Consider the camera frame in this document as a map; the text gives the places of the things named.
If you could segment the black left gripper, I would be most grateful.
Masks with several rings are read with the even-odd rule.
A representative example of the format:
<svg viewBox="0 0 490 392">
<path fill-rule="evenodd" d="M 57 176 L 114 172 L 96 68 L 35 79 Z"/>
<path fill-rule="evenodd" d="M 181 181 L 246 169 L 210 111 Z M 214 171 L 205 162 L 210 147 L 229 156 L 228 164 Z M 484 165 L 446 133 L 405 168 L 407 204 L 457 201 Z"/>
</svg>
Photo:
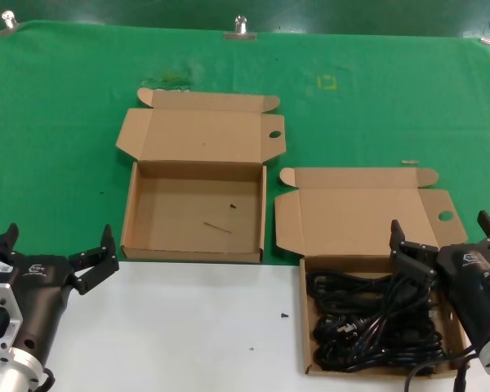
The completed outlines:
<svg viewBox="0 0 490 392">
<path fill-rule="evenodd" d="M 12 346 L 45 363 L 71 290 L 85 295 L 119 270 L 116 243 L 106 225 L 98 247 L 73 254 L 68 262 L 64 256 L 16 255 L 18 237 L 16 223 L 0 234 L 0 262 L 12 266 L 0 272 L 0 283 L 11 285 L 23 318 Z"/>
</svg>

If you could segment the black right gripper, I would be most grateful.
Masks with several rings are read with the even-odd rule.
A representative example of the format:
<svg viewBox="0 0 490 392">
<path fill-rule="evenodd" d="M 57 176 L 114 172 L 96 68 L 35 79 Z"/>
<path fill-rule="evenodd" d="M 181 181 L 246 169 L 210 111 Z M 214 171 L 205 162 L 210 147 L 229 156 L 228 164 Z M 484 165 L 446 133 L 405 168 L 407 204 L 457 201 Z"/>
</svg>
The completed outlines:
<svg viewBox="0 0 490 392">
<path fill-rule="evenodd" d="M 479 244 L 438 249 L 408 241 L 399 222 L 392 220 L 390 260 L 420 286 L 432 286 L 439 274 L 449 304 L 472 346 L 480 351 L 490 341 L 490 215 L 481 210 L 477 221 L 486 235 Z"/>
</svg>

